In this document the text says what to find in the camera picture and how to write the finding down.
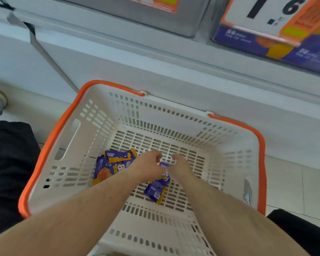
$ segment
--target price tag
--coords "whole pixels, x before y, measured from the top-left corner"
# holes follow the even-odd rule
[[[301,42],[320,27],[320,0],[231,0],[221,23]]]
[[[177,11],[177,5],[179,0],[133,0],[139,3],[143,3],[158,9],[162,9],[168,12],[175,13]]]

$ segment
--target forearm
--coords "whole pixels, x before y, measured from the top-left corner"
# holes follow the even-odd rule
[[[0,256],[87,255],[137,184],[122,171],[24,220],[0,235]]]
[[[218,256],[308,255],[277,225],[243,202],[193,175],[182,184]]]

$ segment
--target person's left arm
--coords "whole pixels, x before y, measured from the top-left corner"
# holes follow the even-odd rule
[[[0,256],[86,256],[133,189],[164,173],[161,157],[158,150],[144,153],[129,168],[3,232]]]

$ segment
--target black number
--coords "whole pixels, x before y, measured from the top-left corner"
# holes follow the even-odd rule
[[[292,15],[299,9],[299,4],[303,4],[306,0],[291,0],[283,8],[282,12],[285,15]]]
[[[249,12],[247,17],[250,19],[254,19],[266,1],[267,0],[257,0],[257,2],[255,3],[255,5],[251,9],[251,11]]]

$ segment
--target shopping basket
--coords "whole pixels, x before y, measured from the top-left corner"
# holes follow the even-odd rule
[[[198,178],[265,214],[265,142],[256,129],[106,81],[86,83],[60,118],[19,211],[29,217],[89,188],[98,156],[130,148],[158,149],[170,164],[171,154],[181,154]],[[181,185],[171,180],[161,205],[143,194],[146,187],[133,190],[99,241],[102,252],[215,255]]]

